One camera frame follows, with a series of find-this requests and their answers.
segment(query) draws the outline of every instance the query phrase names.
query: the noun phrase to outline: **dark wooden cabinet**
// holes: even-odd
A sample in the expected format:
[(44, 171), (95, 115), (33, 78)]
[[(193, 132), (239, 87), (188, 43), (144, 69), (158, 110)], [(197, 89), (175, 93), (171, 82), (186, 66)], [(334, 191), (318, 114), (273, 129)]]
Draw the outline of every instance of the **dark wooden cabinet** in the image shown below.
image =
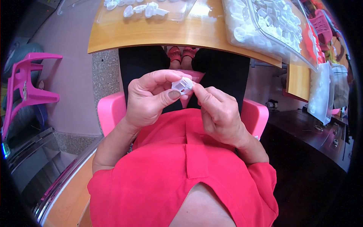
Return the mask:
[(277, 174), (275, 227), (320, 226), (336, 199), (347, 175), (353, 140), (346, 143), (346, 124), (334, 121), (323, 127), (301, 110), (270, 114), (261, 143)]

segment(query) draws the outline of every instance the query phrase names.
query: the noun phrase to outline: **black pants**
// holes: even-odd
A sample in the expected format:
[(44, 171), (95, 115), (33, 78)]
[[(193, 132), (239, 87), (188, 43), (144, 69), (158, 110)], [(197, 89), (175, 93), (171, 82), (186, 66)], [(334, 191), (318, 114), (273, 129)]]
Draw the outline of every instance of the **black pants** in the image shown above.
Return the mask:
[[(161, 46), (127, 47), (120, 48), (118, 52), (126, 103), (127, 87), (133, 79), (156, 70), (168, 69), (170, 66), (170, 58)], [(250, 58), (248, 57), (201, 48), (192, 60), (192, 68), (194, 71), (205, 73), (200, 81), (203, 87), (214, 86), (235, 97), (241, 113), (249, 63)], [(190, 98), (187, 108), (200, 109), (195, 94)], [(181, 109), (182, 104), (178, 100), (164, 108), (163, 113)]]

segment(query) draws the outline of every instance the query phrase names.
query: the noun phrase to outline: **sandal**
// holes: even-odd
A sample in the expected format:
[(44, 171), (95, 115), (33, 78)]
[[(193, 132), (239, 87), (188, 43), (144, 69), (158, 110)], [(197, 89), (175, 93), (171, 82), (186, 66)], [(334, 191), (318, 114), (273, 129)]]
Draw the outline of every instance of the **sandal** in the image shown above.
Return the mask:
[(177, 46), (173, 46), (172, 48), (170, 48), (167, 55), (170, 58), (170, 62), (172, 62), (174, 60), (182, 62), (182, 58), (181, 58), (182, 53), (180, 52), (180, 49)]
[(183, 59), (185, 56), (189, 56), (191, 58), (194, 58), (197, 51), (198, 50), (195, 47), (188, 47), (188, 46), (184, 47), (183, 56), (181, 57), (181, 59)]

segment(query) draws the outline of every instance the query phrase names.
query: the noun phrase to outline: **white plastic pieces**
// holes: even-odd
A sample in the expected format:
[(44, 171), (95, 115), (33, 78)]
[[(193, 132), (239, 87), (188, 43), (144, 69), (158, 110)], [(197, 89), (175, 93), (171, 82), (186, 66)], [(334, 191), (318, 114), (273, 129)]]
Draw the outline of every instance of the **white plastic pieces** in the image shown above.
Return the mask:
[(258, 26), (267, 34), (300, 53), (302, 29), (300, 19), (293, 14), (292, 4), (284, 0), (223, 0), (227, 13), (226, 23), (235, 40), (269, 52), (285, 53), (269, 40), (261, 37), (252, 22), (249, 7), (256, 14)]
[(141, 3), (144, 0), (105, 0), (104, 6), (106, 6), (107, 10), (113, 10), (116, 6), (128, 5), (123, 12), (124, 17), (131, 17), (134, 13), (142, 13), (145, 11), (145, 17), (150, 18), (155, 15), (165, 16), (169, 11), (165, 9), (160, 9), (159, 4), (156, 2), (150, 2), (146, 5), (138, 5), (132, 7), (135, 2)]
[(193, 82), (188, 77), (182, 77), (181, 80), (171, 83), (172, 89), (177, 89), (181, 94), (187, 94), (193, 88)]

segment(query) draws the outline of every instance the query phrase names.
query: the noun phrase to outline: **red shirt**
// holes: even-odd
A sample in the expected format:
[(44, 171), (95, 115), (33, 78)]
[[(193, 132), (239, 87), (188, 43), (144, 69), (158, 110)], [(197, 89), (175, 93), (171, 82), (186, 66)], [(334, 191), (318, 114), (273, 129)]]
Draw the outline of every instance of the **red shirt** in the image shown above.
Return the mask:
[(191, 188), (209, 185), (237, 226), (271, 226), (278, 215), (276, 171), (248, 168), (234, 148), (203, 130), (200, 110), (162, 114), (141, 130), (133, 151), (90, 180), (90, 215), (98, 226), (169, 226)]

